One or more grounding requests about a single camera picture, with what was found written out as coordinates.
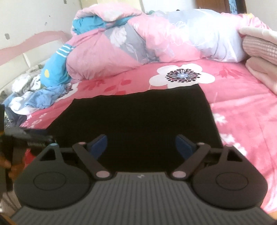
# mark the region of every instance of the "bed headboard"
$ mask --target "bed headboard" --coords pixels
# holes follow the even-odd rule
[[[50,58],[68,41],[62,31],[35,34],[20,45],[0,50],[0,92],[10,94],[12,82],[29,68]]]

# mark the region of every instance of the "white logo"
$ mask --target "white logo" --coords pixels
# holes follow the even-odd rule
[[[137,177],[140,178],[140,179],[142,179],[142,178],[144,178],[145,176],[144,176],[143,174],[141,174],[141,175],[138,175]]]

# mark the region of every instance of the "circular cover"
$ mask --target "circular cover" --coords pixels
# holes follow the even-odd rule
[[[29,165],[14,185],[20,202],[40,209],[69,206],[80,200],[89,187],[89,177],[85,172],[56,161]]]
[[[267,192],[266,180],[253,166],[230,161],[200,170],[192,187],[201,199],[225,209],[254,207]]]

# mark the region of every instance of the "pink headboard trim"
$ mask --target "pink headboard trim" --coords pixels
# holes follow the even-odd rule
[[[45,31],[35,34],[19,45],[0,49],[0,65],[3,65],[11,59],[33,48],[59,39],[62,39],[63,43],[68,41],[68,38],[63,31]]]

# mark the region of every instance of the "stack of folded blankets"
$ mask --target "stack of folded blankets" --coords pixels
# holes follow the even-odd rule
[[[277,32],[256,27],[240,29],[243,49],[251,56],[246,62],[247,69],[259,81],[277,94]]]

